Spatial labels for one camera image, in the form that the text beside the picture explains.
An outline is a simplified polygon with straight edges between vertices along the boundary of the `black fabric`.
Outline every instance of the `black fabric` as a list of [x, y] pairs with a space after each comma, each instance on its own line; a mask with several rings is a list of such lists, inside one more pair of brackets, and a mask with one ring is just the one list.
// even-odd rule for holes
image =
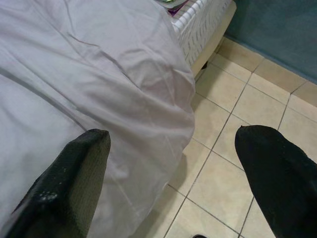
[[84, 238], [100, 196], [110, 150], [107, 131], [69, 142], [34, 182], [0, 238]]
[[238, 129], [235, 147], [275, 236], [316, 238], [316, 164], [281, 133], [266, 126]]

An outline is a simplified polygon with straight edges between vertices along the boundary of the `white bedsheet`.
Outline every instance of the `white bedsheet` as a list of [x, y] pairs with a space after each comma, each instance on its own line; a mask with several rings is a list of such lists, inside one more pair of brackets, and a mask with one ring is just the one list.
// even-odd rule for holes
[[171, 17], [189, 65], [192, 65], [203, 51], [231, 1], [189, 0], [174, 17]]
[[126, 238], [194, 129], [194, 79], [152, 0], [0, 0], [0, 226], [87, 129], [111, 151], [89, 237]]

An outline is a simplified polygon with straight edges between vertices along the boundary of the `tiled floor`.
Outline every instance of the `tiled floor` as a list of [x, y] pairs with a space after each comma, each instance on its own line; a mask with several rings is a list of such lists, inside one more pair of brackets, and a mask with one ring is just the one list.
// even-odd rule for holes
[[269, 125], [317, 162], [317, 86], [225, 39], [196, 89], [193, 139], [133, 238], [274, 238], [236, 155], [235, 132]]

